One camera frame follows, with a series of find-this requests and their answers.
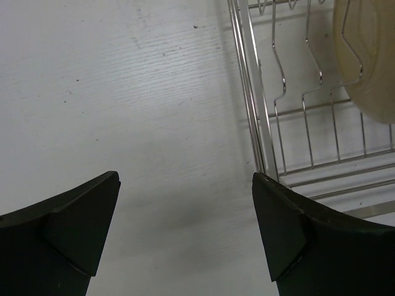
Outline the cream floral plate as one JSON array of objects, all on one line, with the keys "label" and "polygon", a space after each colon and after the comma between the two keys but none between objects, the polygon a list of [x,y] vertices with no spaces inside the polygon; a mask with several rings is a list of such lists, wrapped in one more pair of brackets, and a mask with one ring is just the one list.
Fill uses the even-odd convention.
[{"label": "cream floral plate", "polygon": [[335,1],[333,39],[341,81],[370,119],[394,123],[394,1]]}]

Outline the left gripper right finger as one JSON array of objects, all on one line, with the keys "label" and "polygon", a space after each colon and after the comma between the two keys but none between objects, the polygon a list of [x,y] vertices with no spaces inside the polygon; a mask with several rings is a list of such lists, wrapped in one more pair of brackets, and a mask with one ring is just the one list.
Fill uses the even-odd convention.
[{"label": "left gripper right finger", "polygon": [[263,173],[252,198],[280,295],[393,295],[394,228],[337,212]]}]

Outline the wire dish rack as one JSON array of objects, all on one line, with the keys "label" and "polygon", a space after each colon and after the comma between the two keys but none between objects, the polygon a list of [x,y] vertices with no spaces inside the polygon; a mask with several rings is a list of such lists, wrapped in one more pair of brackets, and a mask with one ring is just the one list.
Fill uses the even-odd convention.
[{"label": "wire dish rack", "polygon": [[362,219],[394,214],[394,123],[351,101],[335,1],[229,1],[256,170]]}]

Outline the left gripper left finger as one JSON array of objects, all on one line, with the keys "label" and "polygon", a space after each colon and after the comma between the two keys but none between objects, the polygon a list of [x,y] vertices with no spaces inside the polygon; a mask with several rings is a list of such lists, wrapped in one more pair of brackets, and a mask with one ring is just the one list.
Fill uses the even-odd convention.
[{"label": "left gripper left finger", "polygon": [[1,216],[1,295],[86,295],[119,196],[116,171]]}]

